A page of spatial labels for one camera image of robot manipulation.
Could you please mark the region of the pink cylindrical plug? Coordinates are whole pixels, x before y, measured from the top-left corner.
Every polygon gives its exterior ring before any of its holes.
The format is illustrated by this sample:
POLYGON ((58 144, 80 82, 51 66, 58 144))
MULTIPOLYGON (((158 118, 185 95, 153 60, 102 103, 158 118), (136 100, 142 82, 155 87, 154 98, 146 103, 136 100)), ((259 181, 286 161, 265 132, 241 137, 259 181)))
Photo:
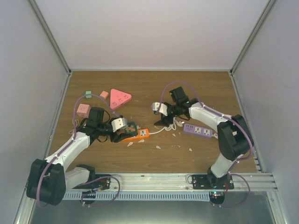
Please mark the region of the pink cylindrical plug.
POLYGON ((109 93, 107 91, 102 91, 100 94, 100 97, 103 99, 107 99, 109 96, 109 93))

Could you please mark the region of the orange power strip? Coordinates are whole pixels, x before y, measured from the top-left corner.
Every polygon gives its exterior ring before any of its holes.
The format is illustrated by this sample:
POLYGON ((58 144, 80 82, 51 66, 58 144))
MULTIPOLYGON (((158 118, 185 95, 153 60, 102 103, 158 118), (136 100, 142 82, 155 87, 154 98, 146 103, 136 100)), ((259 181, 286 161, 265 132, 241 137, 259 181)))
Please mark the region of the orange power strip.
POLYGON ((134 137, 129 137, 124 139, 123 141, 134 141, 134 140, 141 140, 144 138, 149 137, 149 130, 147 128, 145 129, 138 129, 138 134, 134 137))

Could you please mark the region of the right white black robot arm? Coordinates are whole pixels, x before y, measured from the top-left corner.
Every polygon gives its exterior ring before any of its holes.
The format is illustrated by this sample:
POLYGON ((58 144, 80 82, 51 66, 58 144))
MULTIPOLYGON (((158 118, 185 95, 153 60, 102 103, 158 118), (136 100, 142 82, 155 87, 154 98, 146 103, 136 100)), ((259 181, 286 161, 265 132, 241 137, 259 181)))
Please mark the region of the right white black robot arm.
POLYGON ((207 184, 212 189, 219 188, 231 168, 245 160, 247 152, 253 152, 254 142, 247 123, 242 115, 227 115, 204 104, 199 98, 189 99, 180 86, 170 91, 173 105, 166 102, 154 102, 151 109, 160 114, 161 119, 156 126, 170 126, 175 117, 185 115, 209 126, 218 135, 220 155, 207 170, 207 184))

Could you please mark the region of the purple power strip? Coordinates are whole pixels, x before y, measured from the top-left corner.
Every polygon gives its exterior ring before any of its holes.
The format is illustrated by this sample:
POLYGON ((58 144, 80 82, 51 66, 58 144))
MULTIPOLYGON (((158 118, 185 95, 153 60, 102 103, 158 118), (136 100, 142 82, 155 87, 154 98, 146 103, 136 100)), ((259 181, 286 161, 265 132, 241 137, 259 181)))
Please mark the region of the purple power strip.
POLYGON ((195 126, 191 124, 184 124, 183 132, 186 134, 191 134, 194 136, 199 136, 204 138, 211 138, 213 136, 212 129, 195 126))

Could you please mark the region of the dark green cube adapter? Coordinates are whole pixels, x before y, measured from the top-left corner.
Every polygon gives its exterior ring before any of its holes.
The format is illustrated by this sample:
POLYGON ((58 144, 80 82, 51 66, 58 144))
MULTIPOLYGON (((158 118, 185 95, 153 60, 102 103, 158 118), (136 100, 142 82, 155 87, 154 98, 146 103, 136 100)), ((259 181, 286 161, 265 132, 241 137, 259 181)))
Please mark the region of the dark green cube adapter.
POLYGON ((136 126, 135 122, 129 122, 128 126, 125 129, 121 129, 118 132, 118 134, 119 135, 126 134, 126 135, 133 136, 133 137, 137 136, 138 130, 137 130, 137 126, 136 126))

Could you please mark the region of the pink cube socket adapter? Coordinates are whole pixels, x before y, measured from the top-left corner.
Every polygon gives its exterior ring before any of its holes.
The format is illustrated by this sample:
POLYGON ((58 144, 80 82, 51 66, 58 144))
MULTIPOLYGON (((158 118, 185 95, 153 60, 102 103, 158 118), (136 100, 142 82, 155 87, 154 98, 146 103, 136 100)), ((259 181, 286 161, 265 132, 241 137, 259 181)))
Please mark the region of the pink cube socket adapter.
POLYGON ((80 118, 88 118, 91 106, 87 104, 79 104, 77 109, 77 115, 80 118))

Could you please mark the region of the green plug adapter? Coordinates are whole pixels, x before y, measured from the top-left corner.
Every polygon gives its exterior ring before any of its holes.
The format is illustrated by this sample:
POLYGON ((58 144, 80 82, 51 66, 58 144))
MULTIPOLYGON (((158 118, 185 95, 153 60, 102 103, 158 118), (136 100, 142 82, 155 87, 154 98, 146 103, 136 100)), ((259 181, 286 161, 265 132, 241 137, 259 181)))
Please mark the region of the green plug adapter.
POLYGON ((92 92, 91 91, 85 91, 84 96, 85 96, 85 98, 91 98, 92 97, 92 92))

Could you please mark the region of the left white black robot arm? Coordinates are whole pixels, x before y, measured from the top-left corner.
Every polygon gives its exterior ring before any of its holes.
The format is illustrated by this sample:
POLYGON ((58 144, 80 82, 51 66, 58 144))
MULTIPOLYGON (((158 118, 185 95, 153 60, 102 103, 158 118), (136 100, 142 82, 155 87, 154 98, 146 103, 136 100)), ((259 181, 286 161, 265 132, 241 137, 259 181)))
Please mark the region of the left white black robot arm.
POLYGON ((30 169, 26 196, 43 202, 58 205, 65 193, 73 188, 84 186, 90 191, 101 188, 96 180, 95 169, 88 165, 78 165, 68 171, 68 167, 77 156, 90 145, 105 136, 111 140, 119 137, 118 131, 128 126, 123 116, 104 121, 106 111, 100 107, 93 107, 87 118, 75 128, 70 139, 55 153, 41 160, 36 159, 30 169))

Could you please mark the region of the pink triangular socket adapter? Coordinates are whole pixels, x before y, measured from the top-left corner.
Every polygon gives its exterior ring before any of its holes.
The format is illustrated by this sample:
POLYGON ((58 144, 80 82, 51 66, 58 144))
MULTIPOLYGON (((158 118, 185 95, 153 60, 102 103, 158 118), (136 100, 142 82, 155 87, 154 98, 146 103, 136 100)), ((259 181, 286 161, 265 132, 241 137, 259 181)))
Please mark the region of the pink triangular socket adapter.
POLYGON ((123 104, 130 101, 132 98, 131 94, 119 91, 117 89, 111 89, 110 91, 110 108, 115 110, 123 104))

